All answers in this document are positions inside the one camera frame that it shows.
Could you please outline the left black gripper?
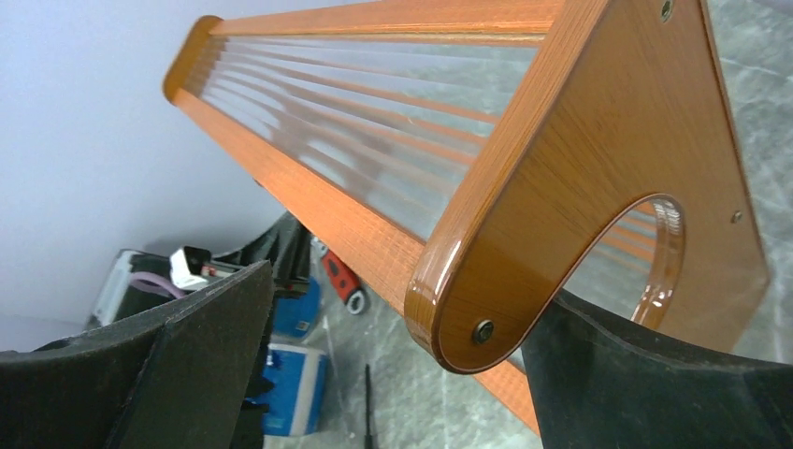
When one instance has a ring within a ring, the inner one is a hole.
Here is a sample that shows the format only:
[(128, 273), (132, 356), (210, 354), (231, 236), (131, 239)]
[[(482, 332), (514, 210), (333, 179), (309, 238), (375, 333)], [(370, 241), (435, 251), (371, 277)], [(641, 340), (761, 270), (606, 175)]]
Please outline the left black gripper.
[(277, 293), (302, 295), (310, 286), (310, 249), (312, 234), (290, 212), (285, 212), (265, 233), (242, 248), (214, 261), (248, 266), (268, 261)]

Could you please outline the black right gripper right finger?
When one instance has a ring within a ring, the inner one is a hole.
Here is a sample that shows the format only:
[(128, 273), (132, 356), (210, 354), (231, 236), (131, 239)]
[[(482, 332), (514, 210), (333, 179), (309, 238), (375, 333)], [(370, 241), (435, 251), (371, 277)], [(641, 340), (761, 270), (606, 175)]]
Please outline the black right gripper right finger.
[(792, 368), (559, 293), (521, 346), (547, 448), (788, 448)]

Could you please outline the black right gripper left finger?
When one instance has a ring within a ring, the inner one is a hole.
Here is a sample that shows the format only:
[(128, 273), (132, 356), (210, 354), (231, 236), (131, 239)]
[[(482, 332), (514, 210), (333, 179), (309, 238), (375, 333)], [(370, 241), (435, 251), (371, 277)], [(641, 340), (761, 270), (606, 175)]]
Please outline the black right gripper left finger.
[(259, 262), (108, 326), (1, 354), (5, 448), (226, 448), (272, 307)]

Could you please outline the orange wooden shelf rack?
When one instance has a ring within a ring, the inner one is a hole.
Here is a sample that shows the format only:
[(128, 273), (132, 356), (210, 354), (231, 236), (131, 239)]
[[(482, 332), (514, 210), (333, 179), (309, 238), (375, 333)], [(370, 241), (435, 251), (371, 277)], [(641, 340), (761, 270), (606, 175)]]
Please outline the orange wooden shelf rack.
[(542, 434), (509, 356), (564, 289), (728, 353), (769, 283), (704, 1), (207, 15), (163, 93)]

